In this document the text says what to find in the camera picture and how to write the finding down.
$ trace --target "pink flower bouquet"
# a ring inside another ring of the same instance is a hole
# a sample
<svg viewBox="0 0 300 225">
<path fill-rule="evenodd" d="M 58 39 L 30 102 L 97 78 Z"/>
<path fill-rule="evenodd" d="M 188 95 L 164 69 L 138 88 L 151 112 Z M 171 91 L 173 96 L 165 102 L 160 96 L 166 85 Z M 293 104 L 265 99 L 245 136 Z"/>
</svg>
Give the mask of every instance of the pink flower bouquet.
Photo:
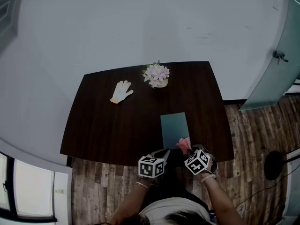
<svg viewBox="0 0 300 225">
<path fill-rule="evenodd" d="M 142 70 L 144 82 L 148 82 L 153 88 L 165 87 L 168 83 L 169 69 L 161 66 L 158 62 L 147 65 L 147 70 Z"/>
</svg>

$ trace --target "dark wooden table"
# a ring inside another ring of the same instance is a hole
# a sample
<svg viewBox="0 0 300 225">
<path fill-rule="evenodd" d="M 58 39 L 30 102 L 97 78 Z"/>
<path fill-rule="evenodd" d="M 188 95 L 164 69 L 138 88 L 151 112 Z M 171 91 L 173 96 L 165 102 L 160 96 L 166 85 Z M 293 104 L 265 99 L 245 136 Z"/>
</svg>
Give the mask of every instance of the dark wooden table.
<svg viewBox="0 0 300 225">
<path fill-rule="evenodd" d="M 83 77 L 67 121 L 62 154 L 118 165 L 137 165 L 163 148 L 160 115 L 185 112 L 192 144 L 202 144 L 218 162 L 234 159 L 223 100 L 209 62 L 163 63 L 165 88 L 144 82 L 146 66 L 124 67 Z M 113 104 L 116 84 L 134 93 Z"/>
</svg>

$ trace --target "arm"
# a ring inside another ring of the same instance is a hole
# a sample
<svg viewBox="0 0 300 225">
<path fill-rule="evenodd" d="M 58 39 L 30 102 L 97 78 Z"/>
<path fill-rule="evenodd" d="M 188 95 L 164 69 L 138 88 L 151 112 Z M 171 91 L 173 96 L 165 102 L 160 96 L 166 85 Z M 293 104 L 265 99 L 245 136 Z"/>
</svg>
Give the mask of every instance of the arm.
<svg viewBox="0 0 300 225">
<path fill-rule="evenodd" d="M 139 182 L 149 188 L 152 180 L 141 179 Z M 131 193 L 118 206 L 109 223 L 112 225 L 117 225 L 124 218 L 139 213 L 147 191 L 147 188 L 144 186 L 136 184 Z"/>
<path fill-rule="evenodd" d="M 205 178 L 209 173 L 201 173 L 200 178 Z M 204 184 L 210 195 L 212 206 L 215 210 L 220 225 L 245 225 L 232 201 L 214 178 L 208 178 Z"/>
</svg>

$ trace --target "white glove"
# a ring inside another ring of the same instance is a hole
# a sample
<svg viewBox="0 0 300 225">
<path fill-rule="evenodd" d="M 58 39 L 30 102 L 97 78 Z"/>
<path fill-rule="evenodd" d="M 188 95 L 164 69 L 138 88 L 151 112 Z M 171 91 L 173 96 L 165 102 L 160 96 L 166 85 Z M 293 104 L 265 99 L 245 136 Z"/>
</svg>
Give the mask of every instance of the white glove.
<svg viewBox="0 0 300 225">
<path fill-rule="evenodd" d="M 124 82 L 123 81 L 118 82 L 116 89 L 114 90 L 112 99 L 110 101 L 112 103 L 119 103 L 120 101 L 123 101 L 130 94 L 133 94 L 133 90 L 127 92 L 130 85 L 131 82 L 128 82 L 127 80 L 125 80 Z"/>
</svg>

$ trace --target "white shirt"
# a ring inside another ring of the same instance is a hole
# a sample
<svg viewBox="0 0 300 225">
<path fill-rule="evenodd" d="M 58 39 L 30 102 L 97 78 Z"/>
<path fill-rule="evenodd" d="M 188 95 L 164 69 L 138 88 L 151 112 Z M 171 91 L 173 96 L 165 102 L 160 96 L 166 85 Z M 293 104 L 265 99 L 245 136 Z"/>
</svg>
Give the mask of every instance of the white shirt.
<svg viewBox="0 0 300 225">
<path fill-rule="evenodd" d="M 186 198 L 172 197 L 156 201 L 145 207 L 140 215 L 147 216 L 152 225 L 169 225 L 165 217 L 170 213 L 178 211 L 195 211 L 200 214 L 207 222 L 214 225 L 210 221 L 210 215 L 207 210 L 200 204 Z"/>
</svg>

